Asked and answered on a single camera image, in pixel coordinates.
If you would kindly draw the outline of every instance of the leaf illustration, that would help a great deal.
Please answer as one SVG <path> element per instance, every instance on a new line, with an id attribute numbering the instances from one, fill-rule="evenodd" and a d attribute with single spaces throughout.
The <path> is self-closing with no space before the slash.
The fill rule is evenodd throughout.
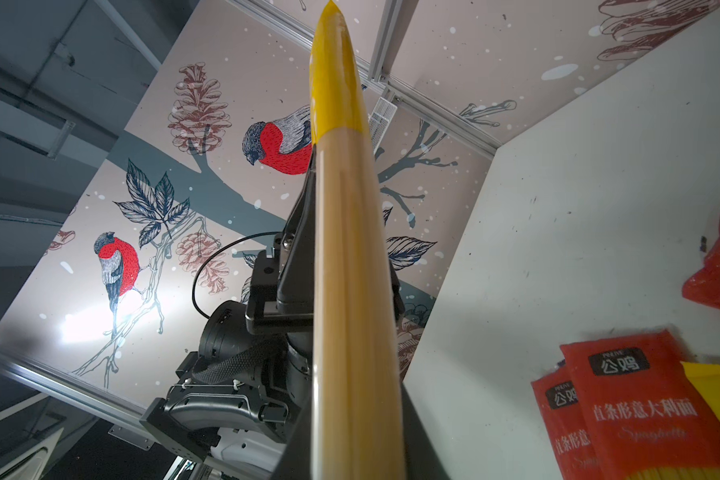
<path id="1" fill-rule="evenodd" d="M 168 180 L 167 172 L 163 174 L 163 178 L 155 185 L 155 204 L 160 218 L 168 215 L 173 206 L 173 185 Z"/>
<path id="2" fill-rule="evenodd" d="M 390 236 L 387 238 L 387 255 L 394 269 L 402 270 L 406 266 L 415 264 L 436 243 L 410 236 Z"/>
<path id="3" fill-rule="evenodd" d="M 384 210 L 382 210 L 382 214 L 384 215 L 384 226 L 387 225 L 387 220 L 389 220 L 389 215 L 390 215 L 391 213 L 392 213 L 392 207 L 391 207 L 391 206 L 390 206 L 389 208 L 384 208 Z"/>
<path id="4" fill-rule="evenodd" d="M 168 222 L 169 224 L 178 224 L 179 222 L 184 220 L 184 217 L 186 217 L 189 212 L 190 199 L 187 198 L 182 203 L 170 209 L 170 212 L 168 212 L 168 216 L 166 217 L 166 222 Z"/>
<path id="5" fill-rule="evenodd" d="M 148 224 L 157 220 L 153 210 L 150 210 L 138 202 L 114 202 L 123 212 L 125 218 L 137 224 Z"/>
<path id="6" fill-rule="evenodd" d="M 243 254 L 243 258 L 246 259 L 246 264 L 253 268 L 253 263 L 256 262 L 256 255 L 254 254 Z"/>
<path id="7" fill-rule="evenodd" d="M 143 229 L 141 229 L 141 233 L 139 234 L 139 248 L 141 248 L 144 245 L 147 245 L 159 233 L 160 233 L 160 224 L 159 223 L 152 222 L 151 224 L 145 226 Z"/>
<path id="8" fill-rule="evenodd" d="M 130 159 L 128 159 L 128 175 L 125 176 L 125 182 L 130 196 L 136 203 L 148 210 L 156 210 L 155 192 L 150 185 L 150 179 Z"/>
<path id="9" fill-rule="evenodd" d="M 248 303 L 248 299 L 251 296 L 251 277 L 248 277 L 245 283 L 242 284 L 242 292 L 240 292 L 240 303 Z"/>

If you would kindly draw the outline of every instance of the bird illustration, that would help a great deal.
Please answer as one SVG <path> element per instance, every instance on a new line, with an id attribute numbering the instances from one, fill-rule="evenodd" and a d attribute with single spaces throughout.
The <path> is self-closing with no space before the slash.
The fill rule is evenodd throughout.
<path id="1" fill-rule="evenodd" d="M 114 232 L 99 235 L 94 242 L 94 252 L 101 262 L 101 281 L 106 287 L 112 310 L 112 338 L 117 334 L 117 302 L 128 290 L 134 288 L 139 275 L 139 257 L 127 242 L 115 237 Z"/>
<path id="2" fill-rule="evenodd" d="M 312 156 L 309 105 L 285 118 L 259 121 L 248 127 L 242 152 L 251 165 L 259 161 L 288 175 L 307 172 Z"/>

